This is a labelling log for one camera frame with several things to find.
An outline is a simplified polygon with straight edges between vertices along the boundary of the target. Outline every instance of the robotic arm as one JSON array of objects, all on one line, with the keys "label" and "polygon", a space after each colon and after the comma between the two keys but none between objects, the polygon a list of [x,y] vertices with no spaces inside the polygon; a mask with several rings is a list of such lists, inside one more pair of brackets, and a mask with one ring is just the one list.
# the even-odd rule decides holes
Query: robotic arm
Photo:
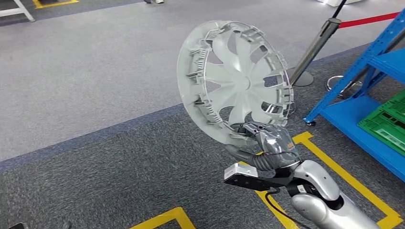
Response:
[{"label": "robotic arm", "polygon": [[[286,129],[279,125],[249,122],[237,131],[256,139],[263,153],[254,155],[227,145],[226,150],[248,165],[233,164],[224,172],[224,182],[257,191],[286,187],[291,205],[321,229],[379,229],[339,189],[329,173],[318,163],[301,160]],[[275,170],[272,178],[259,177],[258,170]]]}]

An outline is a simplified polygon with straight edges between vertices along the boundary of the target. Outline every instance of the cable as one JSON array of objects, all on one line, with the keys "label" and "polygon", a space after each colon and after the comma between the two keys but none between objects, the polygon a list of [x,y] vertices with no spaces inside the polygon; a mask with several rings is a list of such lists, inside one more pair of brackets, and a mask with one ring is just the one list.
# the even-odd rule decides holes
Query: cable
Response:
[{"label": "cable", "polygon": [[347,0],[342,0],[338,8],[336,9],[335,13],[333,14],[332,18],[336,18],[338,14],[340,13],[341,9],[343,8],[344,4],[346,3]]},{"label": "cable", "polygon": [[293,221],[294,223],[296,223],[296,224],[302,226],[303,228],[305,228],[305,229],[311,229],[311,228],[308,227],[307,225],[305,225],[305,224],[299,222],[298,220],[296,220],[296,219],[290,217],[289,215],[287,215],[286,213],[284,213],[283,211],[281,211],[280,209],[278,209],[276,206],[274,206],[274,204],[273,204],[273,203],[270,201],[270,199],[268,198],[268,196],[270,196],[270,195],[271,195],[271,193],[266,193],[265,198],[266,198],[268,204],[269,204],[271,207],[273,207],[273,208],[274,208],[276,211],[278,211],[281,215],[287,217],[288,219],[290,219],[290,220]]}]

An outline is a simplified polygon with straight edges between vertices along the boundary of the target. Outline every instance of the crate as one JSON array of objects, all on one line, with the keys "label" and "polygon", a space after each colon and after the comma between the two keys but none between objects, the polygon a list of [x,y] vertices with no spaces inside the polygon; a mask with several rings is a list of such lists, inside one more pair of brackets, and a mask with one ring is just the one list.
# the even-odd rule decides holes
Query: crate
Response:
[{"label": "crate", "polygon": [[396,94],[388,102],[381,105],[379,109],[385,110],[396,119],[405,123],[405,90]]},{"label": "crate", "polygon": [[402,120],[378,108],[357,125],[405,156],[405,122]]}]

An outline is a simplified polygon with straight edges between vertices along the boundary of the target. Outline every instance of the wheel cover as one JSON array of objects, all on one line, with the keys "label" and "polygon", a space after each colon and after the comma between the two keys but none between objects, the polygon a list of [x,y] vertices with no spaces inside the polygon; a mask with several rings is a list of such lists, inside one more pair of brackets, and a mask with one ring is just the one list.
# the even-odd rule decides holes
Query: wheel cover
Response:
[{"label": "wheel cover", "polygon": [[235,21],[207,22],[190,33],[180,50],[181,99],[191,119],[213,139],[252,145],[256,142],[233,126],[249,115],[261,123],[287,123],[293,91],[285,66],[257,28]]}]

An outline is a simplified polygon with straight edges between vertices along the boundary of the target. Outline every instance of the yellow floor tape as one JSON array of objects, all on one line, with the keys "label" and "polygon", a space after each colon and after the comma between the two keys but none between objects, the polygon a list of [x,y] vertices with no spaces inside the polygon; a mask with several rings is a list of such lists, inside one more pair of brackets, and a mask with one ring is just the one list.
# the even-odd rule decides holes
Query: yellow floor tape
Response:
[{"label": "yellow floor tape", "polygon": [[61,5],[66,5],[66,4],[70,4],[70,3],[75,3],[75,2],[79,2],[78,0],[69,0],[69,1],[64,1],[64,2],[57,2],[57,3],[51,3],[51,4],[44,4],[42,5],[41,2],[39,2],[39,0],[32,0],[34,2],[35,8],[36,9],[42,9],[45,7],[52,7],[52,6],[61,6]]}]

